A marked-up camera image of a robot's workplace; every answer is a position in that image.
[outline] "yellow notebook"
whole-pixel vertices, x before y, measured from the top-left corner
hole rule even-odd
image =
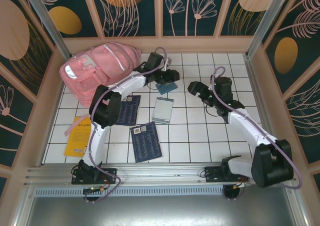
[[[85,118],[70,133],[68,143],[66,145],[64,155],[71,157],[83,157],[91,131],[90,118]]]

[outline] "purple cable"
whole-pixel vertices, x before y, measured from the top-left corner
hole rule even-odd
[[[223,69],[223,72],[221,74],[217,73],[217,70],[219,69]],[[297,169],[297,167],[295,166],[295,164],[292,162],[292,160],[281,150],[281,148],[279,148],[278,145],[276,145],[269,137],[268,135],[265,134],[265,132],[263,130],[260,129],[260,127],[257,125],[257,123],[255,121],[253,121],[250,117],[247,117],[247,115],[243,114],[242,112],[238,111],[237,109],[232,108],[231,106],[229,106],[227,103],[225,103],[218,95],[215,89],[215,78],[222,76],[225,73],[226,69],[224,67],[217,67],[215,69],[215,71],[213,72],[213,79],[211,81],[211,87],[212,87],[212,91],[214,96],[218,99],[219,102],[221,102],[221,104],[223,104],[225,107],[227,107],[228,109],[236,112],[237,114],[239,114],[241,117],[243,117],[244,119],[248,120],[248,122],[250,122],[262,135],[263,137],[265,137],[275,148],[277,151],[279,151],[281,153],[281,155],[288,161],[288,163],[291,165],[291,167],[294,169],[294,171],[296,172],[298,178],[299,178],[299,184],[298,186],[289,186],[289,185],[284,185],[283,183],[279,183],[280,186],[282,187],[286,187],[289,189],[299,189],[302,187],[303,185],[303,179],[302,176],[299,172],[299,170]]]
[[[93,140],[94,135],[95,135],[95,132],[96,132],[96,130],[97,130],[97,125],[94,123],[94,115],[95,115],[95,113],[96,113],[96,109],[97,109],[97,107],[98,107],[98,104],[102,101],[103,97],[104,97],[108,92],[110,92],[110,91],[116,89],[117,87],[121,86],[123,83],[127,82],[127,81],[130,80],[131,78],[138,77],[138,76],[141,76],[141,75],[147,75],[147,74],[150,74],[150,73],[152,73],[152,72],[154,72],[154,71],[162,68],[162,67],[165,65],[165,63],[166,63],[167,53],[166,53],[165,49],[162,48],[162,47],[157,47],[154,52],[157,52],[158,49],[161,49],[161,50],[163,50],[163,52],[164,52],[163,61],[160,63],[159,66],[157,66],[156,68],[152,69],[151,71],[144,72],[144,73],[139,73],[139,74],[135,74],[135,75],[133,75],[133,76],[131,76],[131,77],[128,77],[127,79],[125,79],[125,80],[123,80],[122,82],[120,82],[117,86],[114,86],[114,87],[112,87],[112,88],[109,88],[108,90],[106,90],[106,91],[99,97],[99,99],[97,100],[95,106],[93,107],[92,114],[91,114],[91,123],[92,123],[92,125],[94,126],[94,131],[93,131],[92,136],[90,137],[90,140],[89,140],[89,147],[88,147],[88,150],[89,150],[89,158],[90,158],[92,164],[95,166],[96,169],[98,169],[100,172],[102,172],[102,173],[104,173],[104,174],[106,174],[106,175],[108,175],[108,176],[111,176],[112,178],[118,179],[118,183],[116,184],[115,187],[113,187],[113,189],[111,189],[111,190],[110,190],[108,193],[106,193],[103,197],[98,198],[96,201],[92,201],[92,203],[94,203],[94,202],[99,202],[99,201],[105,199],[105,198],[108,197],[117,187],[119,187],[119,185],[121,184],[121,179],[120,179],[117,175],[114,175],[114,174],[111,174],[111,173],[109,173],[109,172],[107,172],[107,171],[104,171],[104,170],[101,169],[98,165],[96,165],[96,163],[95,163],[95,161],[94,161],[94,159],[93,159],[93,157],[92,157],[92,154],[91,154],[91,153],[92,153],[92,151],[91,151],[92,140]],[[87,195],[88,195],[88,193],[86,193],[86,194],[84,195],[84,198],[85,198],[85,200],[86,200],[87,202],[89,202],[88,199],[87,199]]]

